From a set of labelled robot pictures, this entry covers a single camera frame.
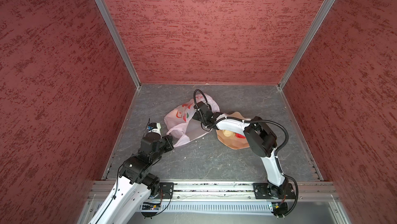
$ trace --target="red wall panel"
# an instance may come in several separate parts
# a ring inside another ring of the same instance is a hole
[[[0,223],[76,223],[134,86],[94,0],[0,0]]]
[[[285,86],[353,223],[397,220],[397,0],[336,0]]]
[[[323,0],[105,0],[142,82],[277,84]]]

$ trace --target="vent grille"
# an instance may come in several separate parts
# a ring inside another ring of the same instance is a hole
[[[168,202],[163,202],[162,211]],[[142,210],[142,212],[157,212],[157,210]],[[270,202],[175,202],[172,201],[164,212],[213,212],[213,213],[247,213],[272,214]]]

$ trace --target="gray floor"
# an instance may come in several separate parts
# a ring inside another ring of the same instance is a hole
[[[210,95],[218,103],[221,112],[240,112],[244,117],[259,116],[284,125],[290,134],[290,141],[278,153],[283,171],[297,181],[313,181],[309,163],[293,130],[281,95],[275,86],[191,84],[145,84],[142,86],[114,154],[107,178],[115,179],[117,168],[122,162],[131,154],[137,153],[148,118],[151,122],[160,122],[162,134],[166,134],[164,116],[178,105],[192,99],[196,88]],[[284,140],[282,131],[275,126],[271,128],[278,137],[278,144],[281,144]],[[266,180],[266,171],[260,157],[256,156],[250,148],[230,149],[217,139],[214,130],[204,138],[165,153],[161,161],[153,166],[151,173],[163,180]]]

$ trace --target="white plastic bag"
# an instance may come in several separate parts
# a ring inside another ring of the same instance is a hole
[[[219,112],[219,106],[212,99],[212,97],[207,94],[204,95],[208,100],[208,104],[211,105],[212,112]],[[205,99],[201,94],[199,94],[196,95],[196,101],[205,102]],[[178,106],[177,108],[169,112],[166,117],[164,117],[164,122],[166,123],[166,126],[168,128],[167,134],[171,133],[172,136],[179,138],[178,142],[173,145],[174,147],[180,147],[181,145],[185,145],[190,141],[200,138],[208,133],[201,128],[201,124],[198,125],[195,123],[194,125],[192,125],[191,123],[191,125],[189,125],[190,120],[196,112],[194,109],[194,104],[195,103],[193,99],[191,99],[190,101]]]

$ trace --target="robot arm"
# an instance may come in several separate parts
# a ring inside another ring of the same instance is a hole
[[[206,128],[228,130],[246,137],[252,151],[261,157],[268,175],[268,187],[264,193],[275,199],[283,199],[288,188],[288,176],[281,170],[277,152],[288,141],[288,132],[285,128],[276,122],[262,120],[260,117],[241,120],[224,113],[212,113],[210,106],[204,102],[195,102],[195,109],[193,119],[200,121]],[[275,124],[285,132],[286,139],[279,148],[276,143],[277,136],[266,123]]]
[[[120,166],[112,191],[90,224],[125,224],[143,202],[158,194],[160,179],[149,172],[163,153],[173,150],[172,136],[161,137],[159,123],[148,124],[147,130],[138,154]]]

